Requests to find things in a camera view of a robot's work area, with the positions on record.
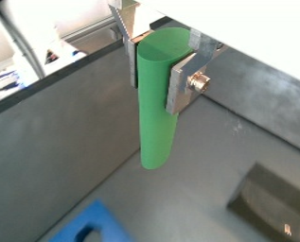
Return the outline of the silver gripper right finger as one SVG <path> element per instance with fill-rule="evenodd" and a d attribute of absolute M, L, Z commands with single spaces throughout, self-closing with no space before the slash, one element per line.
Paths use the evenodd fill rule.
<path fill-rule="evenodd" d="M 205 76 L 209 62 L 223 53 L 227 45 L 201 33 L 191 30 L 189 46 L 192 53 L 172 67 L 167 111 L 180 113 L 192 101 L 195 93 L 203 94 L 211 79 Z"/>

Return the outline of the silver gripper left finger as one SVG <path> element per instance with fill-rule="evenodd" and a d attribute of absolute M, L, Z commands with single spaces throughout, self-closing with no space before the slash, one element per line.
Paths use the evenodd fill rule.
<path fill-rule="evenodd" d="M 108 0 L 109 8 L 123 33 L 129 58 L 131 85 L 139 88 L 137 45 L 151 34 L 151 20 L 135 0 Z"/>

